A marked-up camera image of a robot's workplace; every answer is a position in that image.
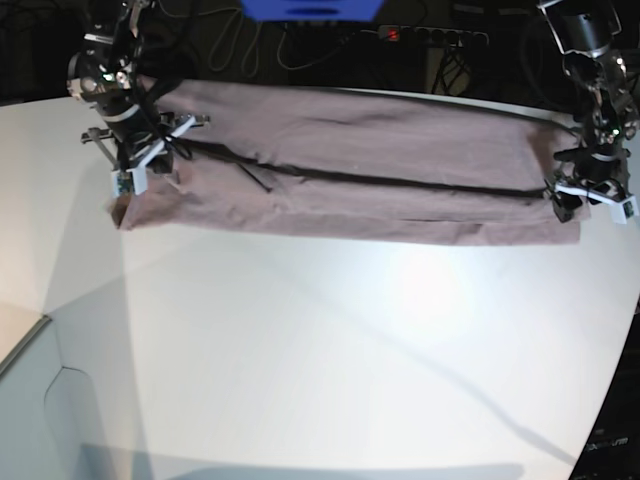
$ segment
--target white table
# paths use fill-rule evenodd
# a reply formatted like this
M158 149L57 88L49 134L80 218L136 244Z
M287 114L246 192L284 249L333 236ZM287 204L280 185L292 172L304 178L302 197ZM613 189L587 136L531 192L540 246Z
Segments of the white table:
M120 478L569 476L640 293L636 225L595 208L579 245L517 248L122 235L79 143L94 112L0 121L0 302L53 317Z

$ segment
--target black cable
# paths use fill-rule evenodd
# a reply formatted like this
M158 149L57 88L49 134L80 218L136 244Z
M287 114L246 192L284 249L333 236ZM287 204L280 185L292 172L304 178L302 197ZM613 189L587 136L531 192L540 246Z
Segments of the black cable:
M188 40L189 34L198 19L198 12L200 11L200 5L202 4L202 0L191 0L191 6L189 8L189 16L184 22L182 26L182 30L180 34L173 42L173 45L169 47L169 51L167 53L167 58L172 59L182 48L183 44Z
M144 35L140 34L138 35L135 51L142 52L144 50L143 45ZM193 157L191 150L187 146L183 145L177 138L161 132L158 128L158 125L156 125L156 123L153 121L153 114L149 111L149 94L143 94L138 84L136 62L137 59L134 59L134 61L131 62L131 96L133 99L133 103L138 105L138 107L140 108L140 113L142 114L142 118L149 126L149 133L151 133L157 140L164 141L165 147L168 151L173 151L185 160L190 160ZM168 80L167 84L171 84L172 82L173 80ZM161 87L157 87L155 89L152 87L150 91L150 93L152 93L152 99L160 98L160 96L166 93L164 87L165 85L162 85Z
M422 15L422 18L420 19L420 23L422 23L422 21L429 16L429 7L427 7L427 4L425 3L424 0L415 0L415 1L422 6L423 15Z
M54 7L56 7L56 10L62 10L62 6L58 3L58 0L47 0L49 3L51 3Z
M348 172L318 170L315 168L300 167L291 164L264 163L254 158L246 158L233 153L228 147L222 144L200 142L197 140L185 140L185 143L193 150L203 152L212 160L223 163L253 167L282 175L292 177L303 177L315 180L326 180L331 182L344 182L356 185L376 185L382 187L415 188L421 190L435 190L446 192L473 193L476 195L486 195L489 197L507 197L522 199L544 198L546 188L532 190L515 190L508 188L487 188L472 187L467 185L448 185L443 183L429 183L420 180L405 178L379 177L374 175L363 175Z
M458 69L458 72L456 73L456 75L453 77L453 79L451 80L451 82L449 82L448 85L444 85L444 93L446 95L452 95L451 94L451 88L453 88L453 86L456 84L456 82L458 81L458 79L462 76L462 74L465 73L464 69L462 67L460 67Z
M438 86L440 85L442 76L444 75L444 69L447 68L448 65L449 65L449 51L446 50L442 55L442 59L440 60L440 66L438 67L438 71L436 72L436 78L433 81L433 85L431 86L432 95L435 95L436 91L438 90Z
M6 28L5 23L10 18L16 17L23 13L27 13L31 15L31 17L36 21L36 23L38 23L42 19L37 14L37 12L43 11L43 10L53 11L53 9L51 8L44 8L44 7L39 7L39 8L23 7L21 5L16 5L15 3L12 3L12 2L0 2L0 5L9 5L9 8L10 8L10 11L7 12L7 14L4 15L2 18L0 18L0 28Z
M631 94L633 95L638 88L638 82L640 82L640 73L636 73L636 77L633 79L633 87L631 87Z
M373 66L370 62L365 62L364 66L371 75L372 80L378 84L378 87L381 90L394 90L387 77L384 76L379 70L377 70L375 66Z
M143 25L141 25L141 27L146 30L147 28L152 27L154 25L161 26L173 36L176 35L176 32L171 27L171 24L166 19L159 16L154 16L152 18L146 17L146 21ZM187 42L186 46L189 48L189 51L193 54L195 62L199 65L202 62L202 58L196 46L193 44L193 42ZM152 46L146 47L145 51L143 52L143 56L147 58L141 58L140 61L145 67L161 65L163 62L159 61L158 58L154 58L154 54L162 54L162 57L166 58L164 51L168 48L169 48L168 45L167 46L152 45Z
M559 111L567 111L571 110L571 106L563 105L561 103L555 102L551 100L542 90L538 83L538 79L535 77L533 70L531 70L531 65L529 64L529 58L527 56L527 44L529 42L529 37L533 33L534 29L538 27L538 25L545 23L546 20L544 17L533 17L531 20L527 22L525 25L522 34L520 35L520 48L519 48L519 56L520 56L520 65L522 67L522 72L524 73L527 82L536 93L536 95L542 100L548 107L553 108Z

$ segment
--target blue object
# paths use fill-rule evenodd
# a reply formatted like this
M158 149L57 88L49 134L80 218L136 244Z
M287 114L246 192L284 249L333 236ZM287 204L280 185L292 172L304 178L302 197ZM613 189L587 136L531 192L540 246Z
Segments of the blue object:
M258 22L347 20L370 22L384 0L242 0Z

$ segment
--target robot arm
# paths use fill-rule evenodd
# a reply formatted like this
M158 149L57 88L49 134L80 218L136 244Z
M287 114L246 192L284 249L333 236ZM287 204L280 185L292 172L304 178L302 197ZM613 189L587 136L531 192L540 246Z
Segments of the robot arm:
M92 0L83 50L70 66L71 95L95 106L107 124L90 130L83 142L95 141L109 157L116 196L144 192L146 168L171 172L173 155L188 155L178 148L178 137L208 120L161 115L154 103L163 92L162 79L150 92L139 84L136 66L144 49L139 25L152 8L152 0ZM584 197L610 204L614 219L626 223L638 207L626 189L629 153L623 143L636 134L640 116L624 60L612 48L621 30L617 14L608 0L541 0L539 8L564 55L565 74L588 92L590 103L580 147L557 153L563 167L547 180L556 213L561 221L570 220ZM102 144L105 139L114 140L115 157Z
M170 173L178 138L207 119L196 116L161 115L155 107L162 80L146 92L136 77L144 48L139 24L151 6L150 0L95 0L88 9L88 28L82 51L69 67L70 94L91 104L106 129L91 129L82 142L95 142L113 165L114 195L141 194L147 188L146 169ZM116 155L103 144L111 139Z
M556 213L570 220L584 197L608 203L614 220L626 223L638 206L626 189L624 141L635 136L640 116L624 59L612 46L621 31L616 11L608 0L543 0L539 8L564 56L564 73L588 92L590 103L580 147L556 154L563 165L549 179Z

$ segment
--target cloth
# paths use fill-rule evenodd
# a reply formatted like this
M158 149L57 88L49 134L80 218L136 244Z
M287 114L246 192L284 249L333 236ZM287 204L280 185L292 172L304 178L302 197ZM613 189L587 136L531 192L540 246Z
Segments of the cloth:
M121 229L234 231L443 245L564 244L542 197L571 132L527 117L347 91L185 81L161 111L206 114L174 174L114 209Z

